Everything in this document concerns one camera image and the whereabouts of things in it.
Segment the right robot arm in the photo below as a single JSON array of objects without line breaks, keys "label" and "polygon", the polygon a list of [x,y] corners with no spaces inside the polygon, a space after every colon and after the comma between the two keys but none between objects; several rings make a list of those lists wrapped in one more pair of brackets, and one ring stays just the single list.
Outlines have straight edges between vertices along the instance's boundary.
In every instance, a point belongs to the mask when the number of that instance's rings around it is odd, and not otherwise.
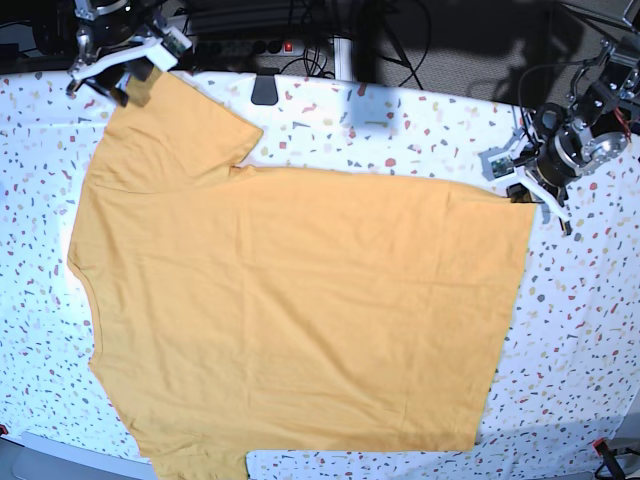
[{"label": "right robot arm", "polygon": [[67,56],[72,96],[82,86],[126,106],[126,75],[144,82],[175,67],[192,47],[161,14],[160,1],[29,1],[27,20],[46,56]]}]

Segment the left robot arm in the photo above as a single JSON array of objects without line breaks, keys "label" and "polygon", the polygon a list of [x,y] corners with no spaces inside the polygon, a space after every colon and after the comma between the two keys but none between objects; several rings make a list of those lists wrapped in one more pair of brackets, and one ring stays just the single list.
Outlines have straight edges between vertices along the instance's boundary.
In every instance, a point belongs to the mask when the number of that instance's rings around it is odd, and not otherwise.
[{"label": "left robot arm", "polygon": [[[68,96],[88,86],[125,106],[129,96],[118,86],[125,74],[145,81],[153,70],[174,68],[192,48],[157,1],[77,1],[74,14],[78,53],[68,70]],[[512,139],[481,155],[491,186],[514,202],[545,205],[564,234],[571,232],[569,184],[626,149],[639,113],[639,32],[628,18],[616,26],[627,36],[604,35],[596,57],[574,62],[567,106],[521,110]]]}]

